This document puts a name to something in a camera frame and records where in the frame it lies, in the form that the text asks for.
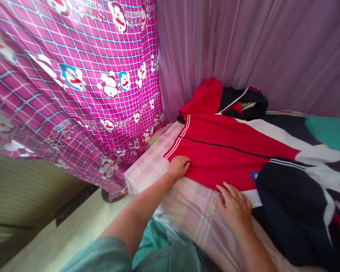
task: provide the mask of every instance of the cartoon print fabric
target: cartoon print fabric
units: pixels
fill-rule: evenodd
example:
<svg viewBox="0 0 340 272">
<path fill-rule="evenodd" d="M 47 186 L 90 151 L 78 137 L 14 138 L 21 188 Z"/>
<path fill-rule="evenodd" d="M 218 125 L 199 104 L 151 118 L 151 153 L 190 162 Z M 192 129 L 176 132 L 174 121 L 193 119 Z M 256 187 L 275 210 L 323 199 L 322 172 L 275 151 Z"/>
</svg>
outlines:
<svg viewBox="0 0 340 272">
<path fill-rule="evenodd" d="M 0 152 L 121 195 L 165 125 L 155 0 L 0 0 Z"/>
</svg>

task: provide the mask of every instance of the person's right hand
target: person's right hand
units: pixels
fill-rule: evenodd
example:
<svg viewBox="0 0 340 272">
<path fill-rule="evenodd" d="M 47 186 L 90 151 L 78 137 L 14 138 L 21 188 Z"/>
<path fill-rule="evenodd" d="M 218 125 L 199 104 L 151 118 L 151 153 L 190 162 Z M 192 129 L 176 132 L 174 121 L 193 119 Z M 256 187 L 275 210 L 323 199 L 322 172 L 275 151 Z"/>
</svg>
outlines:
<svg viewBox="0 0 340 272">
<path fill-rule="evenodd" d="M 225 203 L 219 195 L 216 196 L 216 204 L 220 215 L 235 234 L 253 232 L 252 224 L 252 203 L 243 193 L 239 192 L 232 185 L 223 183 L 224 187 L 216 187 L 222 193 Z"/>
<path fill-rule="evenodd" d="M 169 164 L 166 173 L 170 174 L 175 181 L 183 177 L 188 171 L 191 159 L 186 156 L 176 156 Z"/>
</svg>

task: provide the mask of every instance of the pink curtain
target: pink curtain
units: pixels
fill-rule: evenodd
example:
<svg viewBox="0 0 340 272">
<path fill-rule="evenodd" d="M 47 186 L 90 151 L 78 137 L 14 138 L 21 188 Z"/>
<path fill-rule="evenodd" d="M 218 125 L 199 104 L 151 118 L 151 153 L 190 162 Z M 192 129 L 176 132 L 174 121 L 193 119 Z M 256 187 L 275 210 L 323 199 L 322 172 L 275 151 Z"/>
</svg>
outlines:
<svg viewBox="0 0 340 272">
<path fill-rule="evenodd" d="M 260 88 L 270 110 L 340 117 L 340 0 L 157 0 L 165 117 L 207 78 Z"/>
<path fill-rule="evenodd" d="M 164 125 L 154 0 L 0 0 L 0 152 L 110 192 Z"/>
</svg>

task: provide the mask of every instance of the fabric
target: fabric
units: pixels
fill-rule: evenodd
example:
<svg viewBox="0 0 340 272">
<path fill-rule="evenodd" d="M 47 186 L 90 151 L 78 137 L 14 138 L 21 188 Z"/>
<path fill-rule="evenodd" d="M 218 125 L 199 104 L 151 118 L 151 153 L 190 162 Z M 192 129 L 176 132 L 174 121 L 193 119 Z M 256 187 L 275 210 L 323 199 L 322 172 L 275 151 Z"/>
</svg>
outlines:
<svg viewBox="0 0 340 272">
<path fill-rule="evenodd" d="M 236 90 L 224 86 L 214 77 L 207 79 L 194 93 L 193 98 L 180 110 L 178 121 L 187 114 L 219 114 L 242 120 L 262 118 L 266 114 L 267 99 L 259 89 L 252 87 Z"/>
<path fill-rule="evenodd" d="M 197 249 L 191 241 L 186 244 L 177 241 L 169 243 L 165 237 L 159 237 L 158 232 L 153 233 L 154 230 L 145 230 L 145 236 L 132 263 L 122 240 L 102 237 L 77 253 L 60 272 L 209 271 L 207 266 L 201 263 Z M 149 237 L 151 233 L 155 235 L 153 239 Z"/>
<path fill-rule="evenodd" d="M 321 144 L 315 136 L 308 130 L 306 125 L 307 118 L 291 115 L 267 114 L 262 118 L 266 122 L 286 130 L 291 136 L 303 140 L 311 145 Z"/>
<path fill-rule="evenodd" d="M 190 157 L 192 163 L 185 176 L 213 190 L 218 190 L 216 185 L 221 185 L 231 176 L 233 186 L 252 195 L 254 207 L 260 204 L 254 192 L 257 174 L 272 157 L 295 161 L 286 164 L 296 167 L 297 162 L 301 162 L 303 169 L 307 165 L 319 166 L 307 168 L 307 172 L 317 176 L 316 181 L 327 188 L 340 192 L 340 178 L 338 183 L 334 182 L 339 174 L 323 167 L 324 162 L 340 161 L 339 151 L 320 143 L 312 146 L 263 120 L 247 122 L 226 116 L 224 110 L 227 108 L 243 114 L 241 99 L 247 94 L 251 95 L 245 102 L 260 104 L 261 107 L 256 105 L 252 111 L 262 116 L 261 113 L 266 111 L 262 105 L 267 103 L 262 100 L 264 97 L 259 90 L 248 88 L 242 93 L 224 88 L 215 78 L 206 80 L 180 110 L 185 126 L 164 157 L 169 161 L 177 155 Z M 313 143 L 316 142 L 312 135 L 308 136 Z"/>
<path fill-rule="evenodd" d="M 260 88 L 270 110 L 340 117 L 340 1 L 158 0 L 156 10 L 168 122 L 211 76 Z"/>
<path fill-rule="evenodd" d="M 265 215 L 259 222 L 290 263 L 340 271 L 327 229 L 335 204 L 320 184 L 302 169 L 270 161 L 256 185 Z M 258 212 L 252 213 L 257 220 Z"/>
<path fill-rule="evenodd" d="M 126 172 L 128 190 L 139 194 L 166 172 L 168 161 L 163 158 L 182 130 L 173 126 Z M 222 271 L 244 271 L 239 248 L 216 207 L 218 193 L 183 177 L 169 191 L 154 214 L 155 220 L 189 237 Z M 320 267 L 295 267 L 277 250 L 260 224 L 253 220 L 256 235 L 265 245 L 278 271 L 321 272 Z"/>
<path fill-rule="evenodd" d="M 309 144 L 317 145 L 323 142 L 340 151 L 340 119 L 278 113 L 267 114 L 262 119 Z"/>
<path fill-rule="evenodd" d="M 109 191 L 164 126 L 154 0 L 0 0 L 0 152 Z"/>
</svg>

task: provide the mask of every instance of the teal fabric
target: teal fabric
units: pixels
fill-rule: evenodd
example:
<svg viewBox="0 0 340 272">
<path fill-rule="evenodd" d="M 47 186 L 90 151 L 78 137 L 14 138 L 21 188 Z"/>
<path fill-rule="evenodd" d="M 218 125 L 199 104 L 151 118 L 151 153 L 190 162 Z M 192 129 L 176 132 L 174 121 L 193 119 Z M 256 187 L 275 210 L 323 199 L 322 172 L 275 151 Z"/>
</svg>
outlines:
<svg viewBox="0 0 340 272">
<path fill-rule="evenodd" d="M 309 131 L 320 142 L 340 151 L 340 119 L 305 116 Z"/>
<path fill-rule="evenodd" d="M 132 262 L 122 240 L 103 237 L 77 253 L 60 272 L 84 271 L 207 272 L 209 269 L 191 241 L 181 237 L 169 239 L 167 230 L 151 219 Z"/>
<path fill-rule="evenodd" d="M 170 246 L 171 243 L 167 239 L 165 228 L 151 218 L 147 224 L 144 235 L 142 236 L 139 249 L 133 258 L 132 266 L 136 267 L 148 254 L 160 248 Z"/>
</svg>

